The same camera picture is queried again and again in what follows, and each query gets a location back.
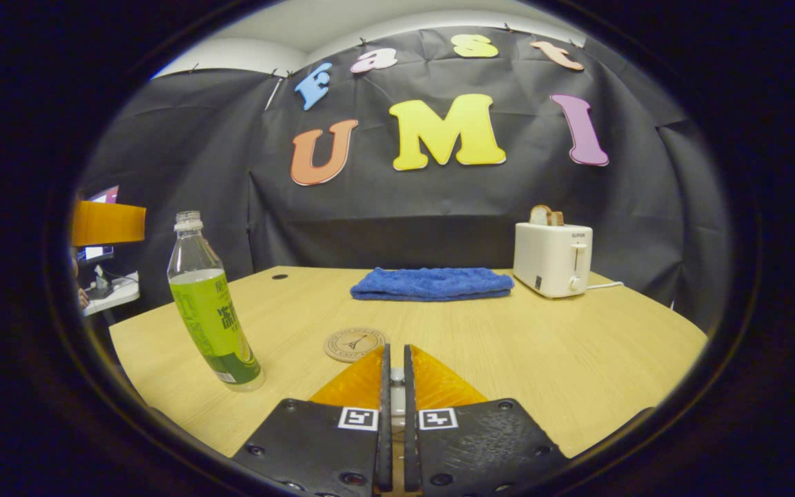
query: white ceiling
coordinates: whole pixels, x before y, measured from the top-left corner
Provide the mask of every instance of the white ceiling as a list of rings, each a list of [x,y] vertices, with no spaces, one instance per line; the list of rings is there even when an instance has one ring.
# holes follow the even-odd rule
[[[577,31],[537,7],[515,0],[287,0],[227,26],[212,38],[274,41],[312,53],[365,26],[438,10],[488,10]]]

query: letter m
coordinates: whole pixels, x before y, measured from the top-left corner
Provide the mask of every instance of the letter m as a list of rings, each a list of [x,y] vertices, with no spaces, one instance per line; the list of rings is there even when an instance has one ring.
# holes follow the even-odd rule
[[[401,101],[389,109],[397,117],[400,132],[400,154],[394,160],[397,170],[422,169],[429,158],[420,150],[419,140],[425,142],[432,157],[443,165],[450,160],[455,139],[461,136],[462,147],[455,154],[460,164],[501,164],[505,151],[495,143],[493,125],[489,121],[488,95],[458,95],[446,119],[422,100]]]

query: blue letter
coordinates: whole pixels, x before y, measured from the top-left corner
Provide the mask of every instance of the blue letter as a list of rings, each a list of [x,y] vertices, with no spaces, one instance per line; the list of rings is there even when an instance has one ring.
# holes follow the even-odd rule
[[[328,88],[323,85],[326,85],[331,80],[331,76],[324,71],[331,67],[333,67],[333,65],[329,62],[322,63],[318,69],[312,70],[311,75],[303,79],[303,81],[300,81],[300,84],[296,85],[296,88],[293,89],[294,92],[300,92],[302,97],[306,100],[306,104],[302,106],[302,110],[311,109],[316,101],[321,100],[323,95],[327,95]]]

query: power cord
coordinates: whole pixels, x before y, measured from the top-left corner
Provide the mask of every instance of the power cord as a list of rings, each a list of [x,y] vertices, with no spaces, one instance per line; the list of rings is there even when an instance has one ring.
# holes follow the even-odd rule
[[[622,283],[621,281],[613,281],[612,283],[605,283],[603,285],[588,286],[587,289],[588,290],[591,290],[591,289],[606,289],[609,286],[624,286],[624,285],[625,284]]]
[[[134,283],[136,283],[137,285],[139,285],[139,281],[136,281],[135,279],[133,279],[133,277],[128,277],[128,276],[124,276],[124,275],[121,275],[121,274],[116,274],[116,273],[110,273],[110,271],[107,271],[107,270],[105,270],[103,266],[100,266],[100,268],[101,268],[102,270],[104,270],[104,273],[106,273],[106,274],[109,274],[110,276],[113,276],[113,277],[122,277],[122,279],[133,281]]]

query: white toaster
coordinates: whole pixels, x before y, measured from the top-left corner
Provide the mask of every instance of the white toaster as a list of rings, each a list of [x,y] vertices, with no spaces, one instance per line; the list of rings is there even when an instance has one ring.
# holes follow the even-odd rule
[[[549,298],[580,295],[587,289],[592,248],[587,226],[517,223],[514,276]]]

